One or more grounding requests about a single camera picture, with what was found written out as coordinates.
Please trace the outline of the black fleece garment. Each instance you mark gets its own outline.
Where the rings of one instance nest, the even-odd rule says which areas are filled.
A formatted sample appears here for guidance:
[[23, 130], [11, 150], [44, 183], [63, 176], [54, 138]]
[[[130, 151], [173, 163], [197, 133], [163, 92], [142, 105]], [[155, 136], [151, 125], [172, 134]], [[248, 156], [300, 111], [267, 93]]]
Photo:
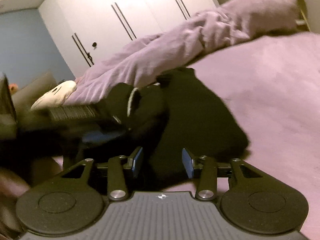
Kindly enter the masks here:
[[100, 104], [126, 128], [129, 145], [143, 149], [141, 180], [183, 178], [183, 149], [225, 161], [241, 156], [249, 144], [224, 102], [191, 68], [163, 72], [140, 89], [119, 83]]

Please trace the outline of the cream plush toy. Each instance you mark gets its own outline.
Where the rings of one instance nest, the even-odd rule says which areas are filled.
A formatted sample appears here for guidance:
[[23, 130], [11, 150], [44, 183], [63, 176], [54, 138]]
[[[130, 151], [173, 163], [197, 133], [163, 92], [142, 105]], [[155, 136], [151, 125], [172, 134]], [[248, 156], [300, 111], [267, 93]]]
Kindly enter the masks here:
[[31, 110], [43, 109], [48, 107], [55, 107], [62, 105], [69, 96], [76, 90], [76, 82], [72, 80], [65, 81], [50, 91], [46, 92], [38, 98], [33, 105]]

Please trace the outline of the grey padded headboard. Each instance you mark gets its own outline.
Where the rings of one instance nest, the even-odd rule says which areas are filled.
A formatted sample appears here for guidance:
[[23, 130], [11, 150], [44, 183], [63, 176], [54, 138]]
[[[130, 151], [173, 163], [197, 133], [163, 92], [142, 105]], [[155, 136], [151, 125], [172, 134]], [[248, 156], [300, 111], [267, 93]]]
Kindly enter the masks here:
[[57, 86], [56, 79], [51, 72], [46, 72], [34, 81], [19, 89], [12, 101], [17, 113], [28, 111], [34, 102], [52, 88]]

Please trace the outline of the orange small toy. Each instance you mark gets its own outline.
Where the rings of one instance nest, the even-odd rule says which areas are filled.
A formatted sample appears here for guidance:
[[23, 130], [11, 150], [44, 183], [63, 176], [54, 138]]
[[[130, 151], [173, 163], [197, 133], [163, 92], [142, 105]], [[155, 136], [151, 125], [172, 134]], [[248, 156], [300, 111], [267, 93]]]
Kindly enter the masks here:
[[11, 95], [15, 94], [18, 91], [19, 87], [16, 83], [12, 83], [9, 85], [9, 92]]

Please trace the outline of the purple bed sheet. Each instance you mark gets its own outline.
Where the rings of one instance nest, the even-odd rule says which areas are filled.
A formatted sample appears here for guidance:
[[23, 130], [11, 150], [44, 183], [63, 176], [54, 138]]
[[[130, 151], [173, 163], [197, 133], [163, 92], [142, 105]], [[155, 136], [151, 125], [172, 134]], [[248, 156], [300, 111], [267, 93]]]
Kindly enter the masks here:
[[247, 133], [247, 161], [304, 194], [302, 233], [319, 239], [319, 35], [263, 36], [190, 67]]

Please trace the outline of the purple rumpled duvet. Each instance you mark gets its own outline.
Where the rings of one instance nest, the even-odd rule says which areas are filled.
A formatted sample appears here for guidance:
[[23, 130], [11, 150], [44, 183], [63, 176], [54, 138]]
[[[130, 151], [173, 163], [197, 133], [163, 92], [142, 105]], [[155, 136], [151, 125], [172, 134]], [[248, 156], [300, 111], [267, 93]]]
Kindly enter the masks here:
[[274, 31], [295, 31], [297, 0], [229, 0], [197, 12], [170, 31], [138, 38], [89, 68], [67, 105], [98, 102], [118, 83], [143, 87], [166, 70], [200, 55], [253, 40]]

